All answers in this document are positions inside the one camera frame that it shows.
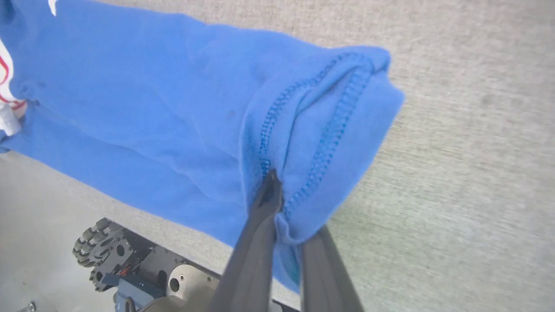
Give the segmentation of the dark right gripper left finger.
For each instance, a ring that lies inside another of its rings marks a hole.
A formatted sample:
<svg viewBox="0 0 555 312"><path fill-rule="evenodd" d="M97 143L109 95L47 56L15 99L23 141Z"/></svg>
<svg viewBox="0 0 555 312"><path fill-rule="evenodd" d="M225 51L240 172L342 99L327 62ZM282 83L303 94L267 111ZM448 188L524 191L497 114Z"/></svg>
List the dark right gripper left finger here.
<svg viewBox="0 0 555 312"><path fill-rule="evenodd" d="M282 184L272 169L256 192L240 238L207 306L209 312L269 311L274 219L282 207Z"/></svg>

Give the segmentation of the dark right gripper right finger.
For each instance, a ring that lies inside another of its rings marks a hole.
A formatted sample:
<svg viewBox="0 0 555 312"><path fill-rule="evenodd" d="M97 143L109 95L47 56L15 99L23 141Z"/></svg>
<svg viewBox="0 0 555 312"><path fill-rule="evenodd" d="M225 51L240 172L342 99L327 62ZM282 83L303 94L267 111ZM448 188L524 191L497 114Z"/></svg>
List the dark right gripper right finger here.
<svg viewBox="0 0 555 312"><path fill-rule="evenodd" d="M300 247L301 311L363 312L327 226Z"/></svg>

